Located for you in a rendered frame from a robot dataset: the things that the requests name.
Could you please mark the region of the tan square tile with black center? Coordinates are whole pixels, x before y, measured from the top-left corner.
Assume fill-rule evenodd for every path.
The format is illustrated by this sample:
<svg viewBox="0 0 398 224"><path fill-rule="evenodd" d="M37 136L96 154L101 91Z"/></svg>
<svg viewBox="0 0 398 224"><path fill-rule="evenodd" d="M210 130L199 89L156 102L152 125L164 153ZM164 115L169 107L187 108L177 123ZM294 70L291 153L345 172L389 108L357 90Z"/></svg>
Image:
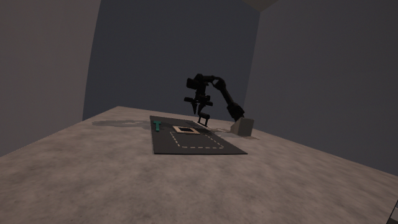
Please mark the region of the tan square tile with black center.
<svg viewBox="0 0 398 224"><path fill-rule="evenodd" d="M184 134L200 134L193 128L188 127L180 127L180 126L172 126L177 133L184 133Z"/></svg>

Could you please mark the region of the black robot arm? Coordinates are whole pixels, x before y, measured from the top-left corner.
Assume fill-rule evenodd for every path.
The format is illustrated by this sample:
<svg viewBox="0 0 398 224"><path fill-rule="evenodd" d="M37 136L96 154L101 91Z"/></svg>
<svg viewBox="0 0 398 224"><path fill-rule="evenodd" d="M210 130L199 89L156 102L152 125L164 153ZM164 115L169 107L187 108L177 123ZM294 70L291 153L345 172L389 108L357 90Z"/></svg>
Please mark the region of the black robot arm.
<svg viewBox="0 0 398 224"><path fill-rule="evenodd" d="M218 80L215 84L213 84L214 79ZM226 83L223 79L220 77L214 77L212 76L203 76L201 74L197 74L194 79L188 78L187 79L187 88L191 88L194 90L200 90L204 91L206 90L206 86L209 86L208 82L211 82L212 85L217 88L217 90L220 90L222 95L224 96L228 106L227 109L231 115L232 118L237 121L240 117L244 118L244 110L233 101L232 97L230 96L229 92L226 89ZM203 95L197 94L196 100L199 100L200 102L207 102L210 101L210 95L205 96L205 93Z"/></svg>

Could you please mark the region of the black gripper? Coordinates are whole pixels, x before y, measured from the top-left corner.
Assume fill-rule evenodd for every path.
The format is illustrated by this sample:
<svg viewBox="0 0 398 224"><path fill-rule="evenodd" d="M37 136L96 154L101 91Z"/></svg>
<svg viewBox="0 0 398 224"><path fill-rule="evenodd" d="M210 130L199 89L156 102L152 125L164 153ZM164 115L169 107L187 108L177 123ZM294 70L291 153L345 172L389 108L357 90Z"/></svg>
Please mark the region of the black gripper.
<svg viewBox="0 0 398 224"><path fill-rule="evenodd" d="M198 115L199 115L200 111L203 109L203 107L205 107L205 105L213 106L213 102L207 101L205 103L205 102L200 102L199 100L197 102L197 100L196 100L197 94L199 93L199 94L203 95L205 92L197 90L195 93L196 93L196 95L195 95L194 100L193 100L193 98L185 97L184 101L191 102L190 104L192 104L192 106L193 106L194 114L196 113L196 110L197 110L197 105L198 105L197 103L200 103L200 105L198 106Z"/></svg>

